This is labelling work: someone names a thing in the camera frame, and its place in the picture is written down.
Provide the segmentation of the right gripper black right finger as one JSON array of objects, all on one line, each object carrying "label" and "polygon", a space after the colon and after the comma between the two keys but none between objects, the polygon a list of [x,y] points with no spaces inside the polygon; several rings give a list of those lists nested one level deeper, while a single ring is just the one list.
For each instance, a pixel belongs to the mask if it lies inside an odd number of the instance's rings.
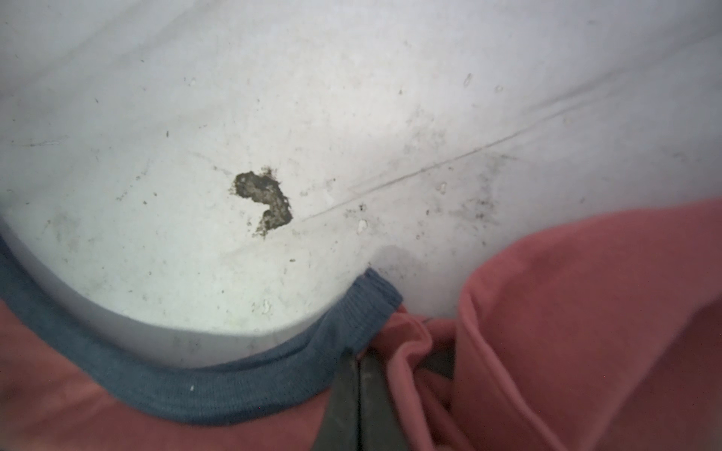
[{"label": "right gripper black right finger", "polygon": [[409,450],[378,353],[367,353],[361,359],[359,383],[359,449]]}]

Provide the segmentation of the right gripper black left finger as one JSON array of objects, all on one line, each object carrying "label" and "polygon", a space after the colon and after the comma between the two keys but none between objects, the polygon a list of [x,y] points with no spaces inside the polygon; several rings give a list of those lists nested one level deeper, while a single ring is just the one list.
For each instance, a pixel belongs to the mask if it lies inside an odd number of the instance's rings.
[{"label": "right gripper black left finger", "polygon": [[359,450],[359,371],[355,356],[342,356],[329,390],[312,451]]}]

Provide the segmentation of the red tank top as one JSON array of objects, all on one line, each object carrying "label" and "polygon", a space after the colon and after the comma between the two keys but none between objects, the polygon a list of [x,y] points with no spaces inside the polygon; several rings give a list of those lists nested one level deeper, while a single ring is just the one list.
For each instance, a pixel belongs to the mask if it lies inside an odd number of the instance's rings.
[{"label": "red tank top", "polygon": [[426,319],[374,270],[298,336],[168,368],[105,341],[1,251],[5,450],[311,450],[338,362],[378,353],[409,450],[721,447],[721,202],[530,235]]}]

